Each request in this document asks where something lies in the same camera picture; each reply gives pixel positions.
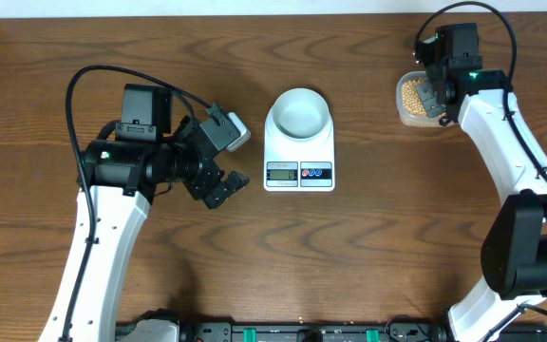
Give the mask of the clear plastic container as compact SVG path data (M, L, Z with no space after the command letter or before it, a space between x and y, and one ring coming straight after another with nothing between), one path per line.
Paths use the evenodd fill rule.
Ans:
M424 71L412 71L404 75L395 88L396 106L402 124L421 128L440 128L441 115L430 118L419 96L418 86L427 81Z

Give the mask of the white digital kitchen scale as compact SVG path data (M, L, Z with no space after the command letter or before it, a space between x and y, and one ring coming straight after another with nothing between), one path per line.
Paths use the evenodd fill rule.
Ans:
M279 131L271 110L265 122L263 186L269 192L330 192L335 189L333 121L330 130L308 140Z

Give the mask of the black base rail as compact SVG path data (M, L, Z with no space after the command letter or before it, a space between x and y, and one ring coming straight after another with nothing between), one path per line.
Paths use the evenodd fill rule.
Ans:
M430 325L407 320L377 325L234 325L230 323L185 323L179 338L160 330L149 320L116 327L114 341L204 341L204 342L367 342L437 341L430 337ZM547 327L509 326L494 341L547 342Z

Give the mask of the soybeans in container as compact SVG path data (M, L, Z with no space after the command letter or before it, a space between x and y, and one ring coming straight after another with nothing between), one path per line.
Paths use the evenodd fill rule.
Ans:
M419 86L426 83L425 78L405 80L401 86L401 97L404 109L413 116L435 118L443 114L443 109L434 104L424 104Z

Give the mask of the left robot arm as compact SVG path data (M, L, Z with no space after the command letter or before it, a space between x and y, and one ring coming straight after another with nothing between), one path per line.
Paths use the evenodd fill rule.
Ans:
M225 173L215 157L234 151L250 131L218 104L208 118L193 113L172 126L177 90L128 84L123 112L81 152L75 232L43 341L112 341L130 256L157 187L181 183L194 200L216 209L249 183Z

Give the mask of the grey round bowl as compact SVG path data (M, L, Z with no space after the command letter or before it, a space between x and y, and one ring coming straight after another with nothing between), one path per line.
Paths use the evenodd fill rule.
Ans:
M286 136L308 140L330 130L328 103L318 92L293 88L282 93L271 108L273 125Z

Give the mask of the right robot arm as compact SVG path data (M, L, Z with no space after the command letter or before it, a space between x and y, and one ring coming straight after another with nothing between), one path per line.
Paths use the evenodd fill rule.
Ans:
M547 156L524 121L511 72L485 69L474 23L436 28L417 40L441 125L457 124L476 145L501 208L481 247L481 279L446 313L435 338L495 341L547 299Z

